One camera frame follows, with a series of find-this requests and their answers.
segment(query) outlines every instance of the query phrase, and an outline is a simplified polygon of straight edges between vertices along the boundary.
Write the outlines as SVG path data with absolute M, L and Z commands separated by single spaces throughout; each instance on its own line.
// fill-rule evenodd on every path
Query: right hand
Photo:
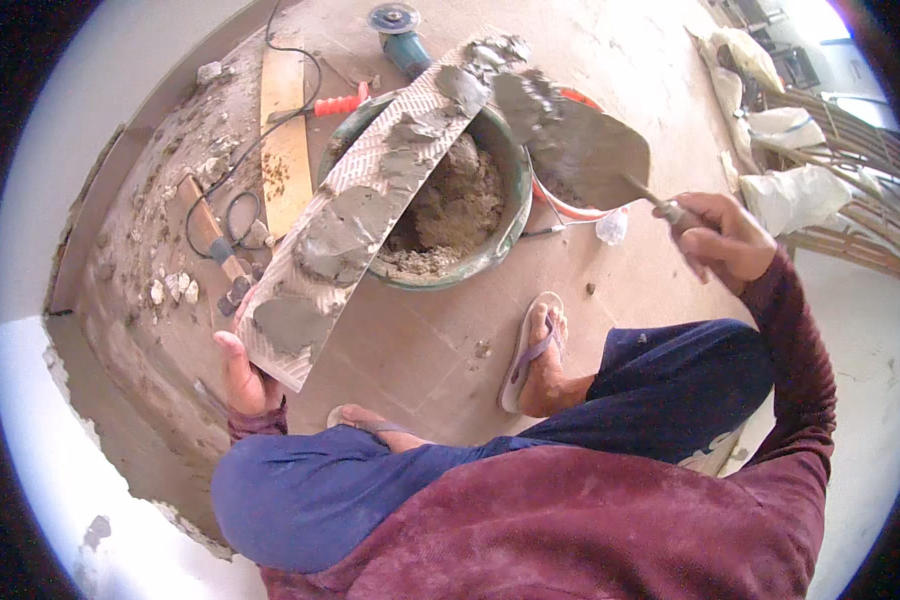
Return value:
M 707 283 L 709 269 L 739 296 L 747 283 L 756 281 L 770 268 L 777 253 L 777 241 L 737 198 L 686 192 L 673 200 L 708 225 L 683 233 L 671 228 L 673 243 L 702 282 Z M 657 209 L 653 210 L 653 216 L 662 217 Z

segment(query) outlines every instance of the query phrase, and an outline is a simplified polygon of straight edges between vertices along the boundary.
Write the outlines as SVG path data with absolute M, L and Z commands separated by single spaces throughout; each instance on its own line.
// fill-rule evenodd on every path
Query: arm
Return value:
M 805 591 L 824 541 L 830 434 L 836 427 L 830 359 L 793 263 L 753 215 L 730 196 L 682 194 L 675 199 L 709 228 L 676 233 L 674 242 L 702 281 L 709 270 L 737 293 L 756 320 L 776 369 L 776 426 L 750 462 L 727 480 L 756 501 L 769 528 L 763 535 L 775 531 L 775 554 L 796 569 Z
M 740 300 L 756 320 L 776 368 L 776 426 L 747 466 L 811 452 L 819 461 L 812 474 L 824 491 L 833 453 L 830 434 L 836 428 L 836 384 L 804 287 L 787 255 L 778 251 L 767 272 L 744 288 Z

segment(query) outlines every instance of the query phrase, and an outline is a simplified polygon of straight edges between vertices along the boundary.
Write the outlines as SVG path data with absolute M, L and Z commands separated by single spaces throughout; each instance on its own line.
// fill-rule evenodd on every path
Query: trousers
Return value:
M 314 573 L 346 557 L 455 467 L 545 444 L 677 463 L 743 424 L 773 384 L 760 334 L 739 320 L 615 328 L 585 402 L 517 436 L 401 453 L 347 425 L 311 436 L 249 436 L 216 467 L 214 512 L 230 546 L 246 558 Z

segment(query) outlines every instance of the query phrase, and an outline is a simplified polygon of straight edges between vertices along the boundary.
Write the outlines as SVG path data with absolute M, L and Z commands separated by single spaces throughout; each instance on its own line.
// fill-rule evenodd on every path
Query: power cord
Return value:
M 292 110 L 292 111 L 288 112 L 286 115 L 280 117 L 280 119 L 277 120 L 269 129 L 267 129 L 266 131 L 261 133 L 259 137 L 257 137 L 255 140 L 253 140 L 253 143 L 251 143 L 246 148 L 246 150 L 243 151 L 243 153 L 240 155 L 240 157 L 237 158 L 236 162 L 233 163 L 233 166 L 225 174 L 223 174 L 223 177 L 219 181 L 217 181 L 216 183 L 211 185 L 209 188 L 207 188 L 207 190 L 204 191 L 202 194 L 200 194 L 199 198 L 197 198 L 193 202 L 193 204 L 190 206 L 190 209 L 187 210 L 187 217 L 183 222 L 184 223 L 183 224 L 184 237 L 187 238 L 187 244 L 190 245 L 190 249 L 200 258 L 213 258 L 213 256 L 211 256 L 210 254 L 208 254 L 206 252 L 201 251 L 196 246 L 194 246 L 194 241 L 190 237 L 190 218 L 193 216 L 194 211 L 197 209 L 197 206 L 201 203 L 201 201 L 206 200 L 210 196 L 210 194 L 212 194 L 215 191 L 217 191 L 218 189 L 220 189 L 220 187 L 223 186 L 230 179 L 231 176 L 233 176 L 233 174 L 234 174 L 234 172 L 236 172 L 237 168 L 240 167 L 241 164 L 243 164 L 243 162 L 251 154 L 251 151 L 253 151 L 253 149 L 256 148 L 257 146 L 259 146 L 260 142 L 262 142 L 264 140 L 264 138 L 266 138 L 267 136 L 272 134 L 278 127 L 280 127 L 287 121 L 290 121 L 291 119 L 297 117 L 298 115 L 300 115 L 301 113 L 306 111 L 308 108 L 310 108 L 312 103 L 317 99 L 318 94 L 320 94 L 321 85 L 324 83 L 324 71 L 321 69 L 321 64 L 317 61 L 317 59 L 314 57 L 313 54 L 310 54 L 303 48 L 292 48 L 292 47 L 283 48 L 280 46 L 275 46 L 274 42 L 271 41 L 271 36 L 272 36 L 271 26 L 274 24 L 274 17 L 276 16 L 276 10 L 278 8 L 280 8 L 280 0 L 276 0 L 276 2 L 273 5 L 273 10 L 270 12 L 270 17 L 266 20 L 266 31 L 264 32 L 264 41 L 266 42 L 266 46 L 268 48 L 271 48 L 272 50 L 279 50 L 281 52 L 298 52 L 298 53 L 302 54 L 303 56 L 307 57 L 308 59 L 310 59 L 310 61 L 313 63 L 313 66 L 316 67 L 316 86 L 313 88 L 313 91 L 310 94 L 310 97 L 307 98 L 306 102 L 303 102 L 303 105 L 300 106 L 300 108 L 297 108 L 296 110 Z M 245 190 L 243 192 L 240 192 L 240 194 L 237 194 L 230 200 L 230 202 L 228 203 L 228 205 L 226 207 L 227 233 L 230 234 L 230 237 L 234 239 L 233 246 L 240 246 L 243 248 L 245 248 L 245 246 L 243 246 L 243 241 L 248 236 L 248 234 L 250 234 L 251 230 L 248 227 L 246 232 L 244 234 L 242 234 L 239 239 L 237 239 L 237 237 L 233 234 L 233 227 L 231 226 L 231 223 L 230 223 L 230 212 L 231 212 L 231 210 L 233 210 L 233 207 L 237 204 L 237 202 L 240 200 L 240 198 L 243 198 L 244 196 L 250 196 L 256 202 L 256 209 L 254 211 L 254 216 L 253 216 L 253 220 L 255 221 L 257 219 L 257 217 L 260 216 L 261 202 L 260 202 L 260 197 L 257 196 L 257 194 L 255 192 L 253 192 L 252 190 Z M 249 248 L 249 250 L 259 250 L 259 248 Z

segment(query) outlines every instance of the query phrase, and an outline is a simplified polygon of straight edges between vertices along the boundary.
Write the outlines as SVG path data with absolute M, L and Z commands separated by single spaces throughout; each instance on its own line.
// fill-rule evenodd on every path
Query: white wall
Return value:
M 40 316 L 67 211 L 98 152 L 177 61 L 246 4 L 101 5 L 48 79 L 7 176 L 0 204 L 0 420 L 50 547 L 91 598 L 266 596 L 249 560 L 214 558 L 156 506 L 130 496 L 48 372 L 50 340 Z M 97 516 L 110 532 L 84 543 Z
M 796 251 L 837 378 L 826 529 L 807 598 L 836 598 L 880 534 L 900 491 L 900 281 Z

